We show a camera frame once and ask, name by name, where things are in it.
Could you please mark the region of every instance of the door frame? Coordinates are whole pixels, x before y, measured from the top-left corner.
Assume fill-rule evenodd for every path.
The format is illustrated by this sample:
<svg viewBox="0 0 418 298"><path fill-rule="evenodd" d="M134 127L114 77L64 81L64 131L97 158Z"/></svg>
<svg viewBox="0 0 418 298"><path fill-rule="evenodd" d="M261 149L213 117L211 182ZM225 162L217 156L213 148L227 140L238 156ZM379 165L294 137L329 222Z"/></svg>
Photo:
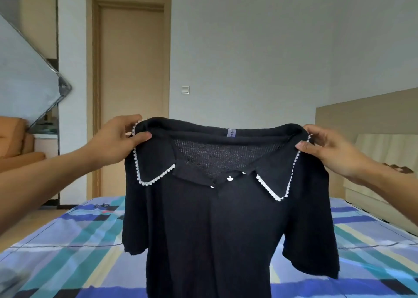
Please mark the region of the door frame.
<svg viewBox="0 0 418 298"><path fill-rule="evenodd" d="M87 0L87 140L100 129L101 9L136 9L164 13L163 115L169 116L171 0ZM101 170L87 175L87 200L101 196Z"/></svg>

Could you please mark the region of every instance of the orange sofa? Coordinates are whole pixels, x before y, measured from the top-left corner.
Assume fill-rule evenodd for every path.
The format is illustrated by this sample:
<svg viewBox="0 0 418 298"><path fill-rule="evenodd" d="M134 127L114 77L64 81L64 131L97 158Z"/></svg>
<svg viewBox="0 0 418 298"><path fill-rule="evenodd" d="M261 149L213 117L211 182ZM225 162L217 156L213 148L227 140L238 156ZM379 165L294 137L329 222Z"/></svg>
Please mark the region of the orange sofa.
<svg viewBox="0 0 418 298"><path fill-rule="evenodd" d="M0 173L45 159L34 152L34 136L26 133L26 121L0 116Z"/></svg>

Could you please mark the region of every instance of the wooden door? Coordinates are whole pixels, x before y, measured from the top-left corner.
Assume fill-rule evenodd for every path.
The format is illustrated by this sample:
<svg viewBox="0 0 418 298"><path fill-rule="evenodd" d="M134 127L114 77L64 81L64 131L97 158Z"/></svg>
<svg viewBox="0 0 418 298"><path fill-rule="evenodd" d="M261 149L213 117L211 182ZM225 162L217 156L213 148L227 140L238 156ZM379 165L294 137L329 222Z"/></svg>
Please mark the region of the wooden door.
<svg viewBox="0 0 418 298"><path fill-rule="evenodd" d="M100 36L102 123L117 115L165 116L163 11L102 7ZM123 162L100 177L102 196L125 194Z"/></svg>

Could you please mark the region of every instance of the blue plaid bedsheet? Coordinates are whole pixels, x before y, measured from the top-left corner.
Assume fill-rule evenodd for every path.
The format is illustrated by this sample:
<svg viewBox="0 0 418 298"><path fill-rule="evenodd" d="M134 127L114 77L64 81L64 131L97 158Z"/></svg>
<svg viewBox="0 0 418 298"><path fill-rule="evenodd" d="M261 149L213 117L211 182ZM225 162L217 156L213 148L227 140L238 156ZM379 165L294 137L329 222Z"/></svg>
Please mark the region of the blue plaid bedsheet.
<svg viewBox="0 0 418 298"><path fill-rule="evenodd" d="M123 250L124 201L88 201L4 251L1 264L31 273L16 297L147 297L146 252ZM344 200L331 205L340 279L297 271L282 256L281 240L270 265L273 298L418 298L418 238Z"/></svg>

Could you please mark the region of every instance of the black knit shirt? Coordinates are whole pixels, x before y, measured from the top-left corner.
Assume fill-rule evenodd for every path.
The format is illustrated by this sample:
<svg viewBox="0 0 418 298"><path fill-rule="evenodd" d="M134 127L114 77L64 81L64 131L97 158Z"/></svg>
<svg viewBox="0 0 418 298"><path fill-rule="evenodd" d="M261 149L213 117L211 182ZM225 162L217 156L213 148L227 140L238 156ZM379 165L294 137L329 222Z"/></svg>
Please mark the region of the black knit shirt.
<svg viewBox="0 0 418 298"><path fill-rule="evenodd" d="M337 278L328 173L296 124L231 130L153 118L126 158L123 245L148 248L150 298L267 298L280 238L300 271Z"/></svg>

